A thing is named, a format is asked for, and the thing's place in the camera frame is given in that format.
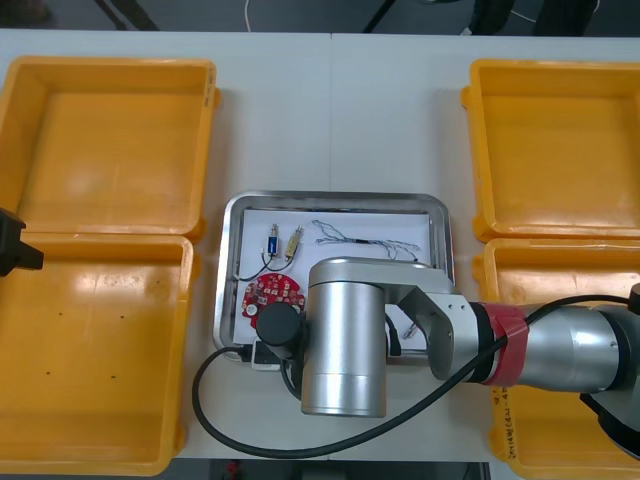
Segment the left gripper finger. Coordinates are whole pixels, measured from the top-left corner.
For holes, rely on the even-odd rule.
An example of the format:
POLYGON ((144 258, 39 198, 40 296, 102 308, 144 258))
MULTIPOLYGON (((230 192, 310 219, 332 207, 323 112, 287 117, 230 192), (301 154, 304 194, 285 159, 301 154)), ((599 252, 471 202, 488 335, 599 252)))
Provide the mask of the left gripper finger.
POLYGON ((17 244, 1 247, 0 275, 7 276, 15 269, 41 270, 44 253, 28 244, 17 244))
POLYGON ((25 223, 14 213, 0 209, 1 235, 17 234, 21 235, 21 231, 25 228, 25 223))

